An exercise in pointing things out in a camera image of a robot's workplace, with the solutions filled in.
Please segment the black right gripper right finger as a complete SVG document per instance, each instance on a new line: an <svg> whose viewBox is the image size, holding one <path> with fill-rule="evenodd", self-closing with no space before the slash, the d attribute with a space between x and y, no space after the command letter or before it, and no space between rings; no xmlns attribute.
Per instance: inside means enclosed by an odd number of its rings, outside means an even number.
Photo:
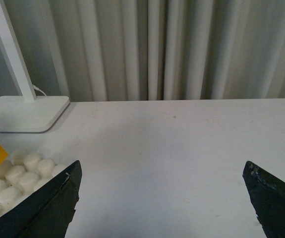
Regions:
<svg viewBox="0 0 285 238"><path fill-rule="evenodd" d="M251 161L242 176L266 237L285 238L285 182Z"/></svg>

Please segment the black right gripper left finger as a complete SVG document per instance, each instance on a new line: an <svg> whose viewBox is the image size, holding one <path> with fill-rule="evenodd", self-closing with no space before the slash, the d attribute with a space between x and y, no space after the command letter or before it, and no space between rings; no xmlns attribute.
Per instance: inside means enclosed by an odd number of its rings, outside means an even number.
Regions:
<svg viewBox="0 0 285 238"><path fill-rule="evenodd" d="M81 178L77 160L0 217L0 238L63 238L79 200Z"/></svg>

